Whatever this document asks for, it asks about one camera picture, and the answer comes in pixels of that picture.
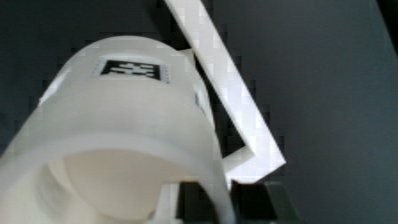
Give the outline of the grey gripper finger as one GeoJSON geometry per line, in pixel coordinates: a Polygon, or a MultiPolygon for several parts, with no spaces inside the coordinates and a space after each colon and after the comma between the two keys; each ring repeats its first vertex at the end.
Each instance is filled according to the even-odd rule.
{"type": "MultiPolygon", "coordinates": [[[[279,182],[232,182],[229,196],[236,224],[302,224],[286,188],[279,182]]],[[[176,218],[183,224],[220,224],[215,205],[195,182],[179,184],[176,218]]]]}

